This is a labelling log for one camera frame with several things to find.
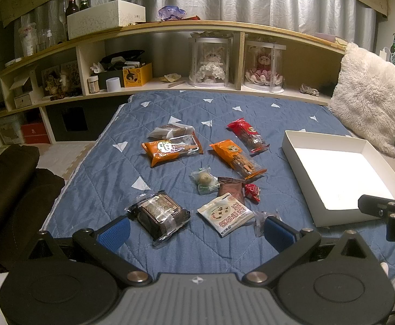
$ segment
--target fluffy white pillow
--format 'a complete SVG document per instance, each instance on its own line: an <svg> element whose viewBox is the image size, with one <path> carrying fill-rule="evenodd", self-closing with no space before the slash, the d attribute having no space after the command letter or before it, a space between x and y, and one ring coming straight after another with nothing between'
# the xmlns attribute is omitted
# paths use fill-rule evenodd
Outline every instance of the fluffy white pillow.
<svg viewBox="0 0 395 325"><path fill-rule="evenodd" d="M350 43L328 108L353 132L395 157L395 66Z"/></svg>

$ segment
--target white snack bag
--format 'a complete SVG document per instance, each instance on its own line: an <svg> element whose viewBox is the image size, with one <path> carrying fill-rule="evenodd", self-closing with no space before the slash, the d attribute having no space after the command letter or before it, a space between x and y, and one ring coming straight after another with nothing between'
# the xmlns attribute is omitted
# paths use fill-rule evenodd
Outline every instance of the white snack bag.
<svg viewBox="0 0 395 325"><path fill-rule="evenodd" d="M224 237L253 218L252 211L231 193L223 194L197 210Z"/></svg>
<svg viewBox="0 0 395 325"><path fill-rule="evenodd" d="M148 137L156 139L171 139L173 137L180 137L181 135L192 134L195 131L193 126L183 124L167 124L164 126L156 127Z"/></svg>

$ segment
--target blue gripper pad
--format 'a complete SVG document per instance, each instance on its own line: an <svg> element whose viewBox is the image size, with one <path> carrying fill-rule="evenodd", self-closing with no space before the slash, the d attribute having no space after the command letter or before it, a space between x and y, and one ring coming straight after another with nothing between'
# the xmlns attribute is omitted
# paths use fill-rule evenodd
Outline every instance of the blue gripper pad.
<svg viewBox="0 0 395 325"><path fill-rule="evenodd" d="M264 222L264 237L279 253L297 241L294 230L290 231L284 226L289 228L283 222L269 217Z"/></svg>
<svg viewBox="0 0 395 325"><path fill-rule="evenodd" d="M116 253L121 245L123 245L130 237L130 220L123 218L120 221L113 223L111 226L106 227L107 230L100 233L96 240L111 252Z"/></svg>

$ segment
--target red candy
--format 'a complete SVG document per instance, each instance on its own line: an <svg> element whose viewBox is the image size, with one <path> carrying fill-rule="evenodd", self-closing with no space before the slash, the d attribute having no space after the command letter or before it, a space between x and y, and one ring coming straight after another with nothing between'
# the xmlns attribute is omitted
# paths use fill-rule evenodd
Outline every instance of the red candy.
<svg viewBox="0 0 395 325"><path fill-rule="evenodd" d="M244 186L244 195L249 199L255 201L256 203L259 203L261 201L261 199L259 198L260 192L261 190L255 184L250 183Z"/></svg>
<svg viewBox="0 0 395 325"><path fill-rule="evenodd" d="M227 127L241 139L252 154L259 154L268 150L270 144L265 145L265 140L244 118L231 122Z"/></svg>

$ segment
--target wine glass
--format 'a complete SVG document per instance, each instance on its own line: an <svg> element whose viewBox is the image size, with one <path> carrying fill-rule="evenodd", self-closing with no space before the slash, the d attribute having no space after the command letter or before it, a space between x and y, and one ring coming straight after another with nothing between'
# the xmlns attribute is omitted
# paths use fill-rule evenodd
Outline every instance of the wine glass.
<svg viewBox="0 0 395 325"><path fill-rule="evenodd" d="M65 15L65 12L67 10L67 2L66 0L61 0L59 1L59 20L64 26L64 39L67 40L67 29L66 29L66 24L67 24L67 17Z"/></svg>

